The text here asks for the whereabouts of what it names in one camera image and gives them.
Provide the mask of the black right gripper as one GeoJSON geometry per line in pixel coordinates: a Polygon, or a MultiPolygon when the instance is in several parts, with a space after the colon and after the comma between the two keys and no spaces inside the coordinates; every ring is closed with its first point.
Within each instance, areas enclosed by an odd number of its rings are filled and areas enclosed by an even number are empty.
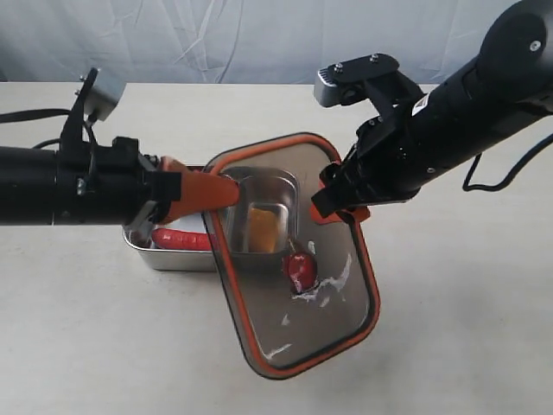
{"type": "Polygon", "coordinates": [[[389,116],[366,120],[357,141],[340,162],[320,173],[319,189],[309,205],[317,225],[361,223],[366,206],[403,203],[432,180],[432,162],[422,140],[429,134],[430,105],[398,105],[389,116]]]}

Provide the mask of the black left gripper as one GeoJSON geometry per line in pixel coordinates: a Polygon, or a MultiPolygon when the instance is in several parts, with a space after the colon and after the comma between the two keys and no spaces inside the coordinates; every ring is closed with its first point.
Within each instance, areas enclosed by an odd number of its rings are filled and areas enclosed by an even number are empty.
{"type": "Polygon", "coordinates": [[[233,179],[191,170],[170,156],[149,158],[135,138],[62,146],[56,162],[55,225],[168,224],[239,199],[233,179]]]}

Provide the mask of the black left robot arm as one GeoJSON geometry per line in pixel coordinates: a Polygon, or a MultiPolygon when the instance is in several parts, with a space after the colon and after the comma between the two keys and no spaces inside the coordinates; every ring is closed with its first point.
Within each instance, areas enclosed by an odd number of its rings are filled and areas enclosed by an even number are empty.
{"type": "Polygon", "coordinates": [[[147,156],[138,141],[86,142],[58,150],[1,149],[4,226],[166,224],[238,202],[238,184],[190,169],[174,158],[147,156]]]}

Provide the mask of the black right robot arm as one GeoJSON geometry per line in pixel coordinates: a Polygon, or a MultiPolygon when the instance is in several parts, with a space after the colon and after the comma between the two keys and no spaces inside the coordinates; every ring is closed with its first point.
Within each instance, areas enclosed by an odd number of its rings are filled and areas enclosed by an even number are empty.
{"type": "Polygon", "coordinates": [[[317,74],[324,107],[369,100],[377,116],[339,162],[321,172],[312,202],[322,217],[401,203],[451,169],[552,113],[552,4],[519,1],[487,31],[480,51],[431,92],[388,54],[341,61],[317,74]]]}

